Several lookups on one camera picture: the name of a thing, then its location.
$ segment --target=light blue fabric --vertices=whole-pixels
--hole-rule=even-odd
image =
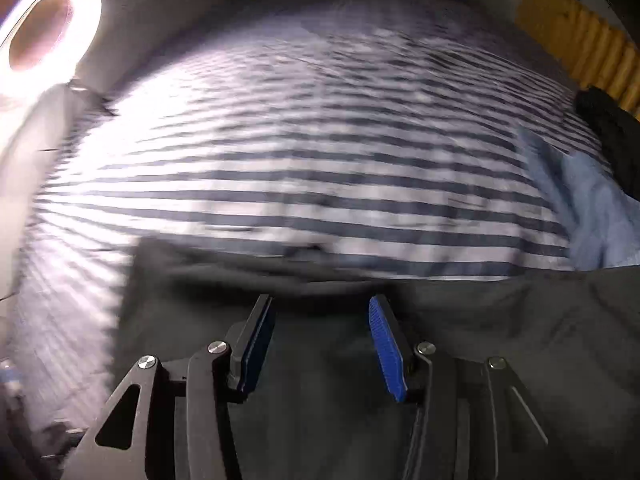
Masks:
[[[517,147],[530,176],[569,235],[575,268],[640,264],[640,202],[627,196],[589,155],[565,155],[525,130]]]

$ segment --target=bolt head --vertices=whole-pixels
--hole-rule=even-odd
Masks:
[[[416,350],[420,355],[433,355],[436,353],[436,345],[423,341],[422,343],[418,344]]]
[[[222,354],[226,352],[226,343],[224,341],[214,341],[209,345],[210,354]]]
[[[504,357],[489,357],[489,366],[494,370],[504,370],[507,367],[507,361]]]
[[[156,364],[156,358],[152,355],[145,355],[138,359],[138,366],[143,370],[147,370],[148,368],[152,368]]]

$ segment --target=blue gripper pad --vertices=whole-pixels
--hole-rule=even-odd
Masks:
[[[385,376],[386,389],[396,398],[397,402],[403,402],[407,392],[404,370],[408,363],[404,362],[401,349],[396,342],[394,328],[397,323],[395,323],[393,313],[390,313],[390,316],[394,328],[390,326],[385,310],[390,313],[390,307],[384,296],[378,295],[369,300],[369,328],[376,352],[378,352],[382,373]]]
[[[275,326],[275,311],[271,308],[272,298],[264,294],[258,298],[258,303],[256,304],[260,306],[263,298],[266,303],[262,307],[260,317],[255,322],[254,332],[251,334],[251,339],[249,339],[246,350],[242,354],[242,378],[238,384],[238,390],[244,394],[252,393],[258,384],[258,377],[260,376]]]

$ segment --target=black fabric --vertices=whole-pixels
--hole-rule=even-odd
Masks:
[[[272,294],[278,318],[257,390],[231,410],[244,478],[397,479],[414,414],[385,389],[367,325],[374,292],[441,351],[506,357],[585,478],[638,477],[638,267],[376,282],[143,240],[114,335],[114,377],[144,354],[189,356]]]
[[[578,92],[575,110],[600,139],[622,190],[640,200],[640,122],[595,86]]]

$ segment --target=blue and white striped fabric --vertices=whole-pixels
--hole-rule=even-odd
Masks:
[[[70,143],[36,198],[15,309],[35,427],[87,425],[106,400],[143,235],[265,256],[320,246],[386,276],[570,268],[514,134],[602,160],[572,92],[462,4],[307,1],[245,7]]]

